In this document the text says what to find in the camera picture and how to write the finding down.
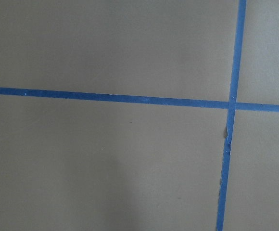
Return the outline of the blue tape strip lengthwise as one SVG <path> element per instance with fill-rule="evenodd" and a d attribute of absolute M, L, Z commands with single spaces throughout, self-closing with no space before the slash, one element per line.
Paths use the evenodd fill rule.
<path fill-rule="evenodd" d="M 234 131 L 235 112 L 238 95 L 238 85 L 241 66 L 241 54 L 244 34 L 244 24 L 246 16 L 247 1 L 240 0 L 238 4 L 235 43 L 233 51 L 233 62 L 231 71 L 231 81 L 228 99 L 228 113 L 226 121 L 226 137 L 224 139 L 222 169 L 220 176 L 219 198 L 216 217 L 216 230 L 222 231 L 226 210 L 226 196 L 228 188 L 228 176 L 230 168 L 231 144 Z"/>

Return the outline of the blue tape strip crosswise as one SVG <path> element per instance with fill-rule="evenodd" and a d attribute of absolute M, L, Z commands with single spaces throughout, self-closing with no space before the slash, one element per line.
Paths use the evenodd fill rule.
<path fill-rule="evenodd" d="M 119 102 L 119 103 L 141 103 L 141 104 L 155 104 L 155 105 L 168 105 L 168 106 L 189 106 L 189 107 L 216 108 L 216 109 L 228 109 L 229 106 L 233 105 L 234 108 L 237 110 L 279 112 L 279 105 L 276 104 L 240 103 L 240 102 L 229 103 L 224 101 L 115 95 L 115 94 L 85 93 L 85 92 L 57 91 L 57 90 L 35 90 L 35 89 L 18 89 L 18 88 L 0 87 L 0 95 Z"/>

